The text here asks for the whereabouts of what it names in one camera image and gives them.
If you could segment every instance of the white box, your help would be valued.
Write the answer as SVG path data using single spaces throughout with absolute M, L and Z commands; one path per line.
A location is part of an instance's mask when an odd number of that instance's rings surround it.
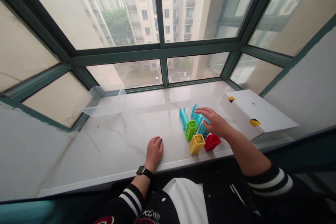
M 254 143 L 279 139 L 299 126 L 250 89 L 225 93 L 220 104 Z

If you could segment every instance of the green window frame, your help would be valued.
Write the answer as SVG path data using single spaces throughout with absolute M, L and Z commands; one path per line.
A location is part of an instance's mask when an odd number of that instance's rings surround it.
M 235 90 L 241 90 L 242 88 L 229 78 L 239 61 L 240 55 L 245 53 L 283 68 L 283 70 L 260 93 L 260 96 L 263 97 L 327 32 L 336 26 L 336 15 L 334 15 L 294 58 L 288 55 L 250 46 L 248 45 L 248 41 L 252 37 L 255 28 L 257 27 L 265 9 L 268 6 L 268 3 L 270 2 L 270 0 L 253 0 L 250 4 L 247 15 L 243 20 L 243 24 L 237 37 L 201 41 L 188 41 L 188 39 L 186 39 L 185 42 L 165 43 L 166 40 L 164 37 L 166 29 L 163 24 L 164 16 L 162 0 L 156 0 L 159 43 L 75 50 L 39 0 L 3 1 L 10 6 L 11 9 L 26 23 L 26 25 L 31 28 L 35 35 L 59 57 L 61 63 L 2 92 L 0 97 L 1 102 L 12 107 L 18 107 L 23 112 L 67 132 L 80 130 L 89 116 L 82 113 L 74 125 L 71 128 L 68 128 L 36 112 L 35 110 L 28 108 L 23 105 L 22 102 L 69 71 L 71 71 L 74 76 L 88 90 L 90 90 L 91 88 L 98 86 L 98 83 L 88 72 L 86 66 L 159 59 L 161 65 L 162 85 L 126 89 L 126 93 L 222 80 L 226 81 Z M 241 21 L 240 17 L 222 18 L 219 20 L 218 25 L 227 23 L 234 26 L 236 23 L 240 26 Z M 180 83 L 168 83 L 168 58 L 208 55 L 219 52 L 230 52 L 220 77 Z

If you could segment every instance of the black watch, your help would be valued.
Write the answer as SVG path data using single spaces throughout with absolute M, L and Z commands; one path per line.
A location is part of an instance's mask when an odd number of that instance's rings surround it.
M 145 166 L 140 166 L 139 169 L 136 172 L 137 175 L 145 175 L 147 176 L 149 179 L 152 179 L 153 177 L 153 173 L 151 173 L 149 170 L 147 170 L 147 168 Z

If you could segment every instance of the white marble surface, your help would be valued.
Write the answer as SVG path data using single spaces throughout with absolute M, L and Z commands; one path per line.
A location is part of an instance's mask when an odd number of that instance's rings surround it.
M 153 136 L 164 141 L 157 171 L 232 155 L 222 139 L 213 151 L 202 149 L 191 156 L 179 118 L 179 108 L 190 116 L 195 103 L 208 106 L 239 129 L 219 102 L 233 91 L 225 82 L 211 82 L 126 95 L 119 115 L 89 118 L 54 171 L 44 183 L 39 197 L 77 190 L 133 177 L 145 162 L 147 144 Z M 258 148 L 288 142 L 288 139 L 258 144 Z

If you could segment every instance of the clear plastic box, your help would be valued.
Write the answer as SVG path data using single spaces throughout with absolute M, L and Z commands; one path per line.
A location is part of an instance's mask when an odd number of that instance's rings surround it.
M 91 88 L 81 100 L 79 109 L 92 117 L 121 113 L 126 100 L 124 85 L 97 86 Z

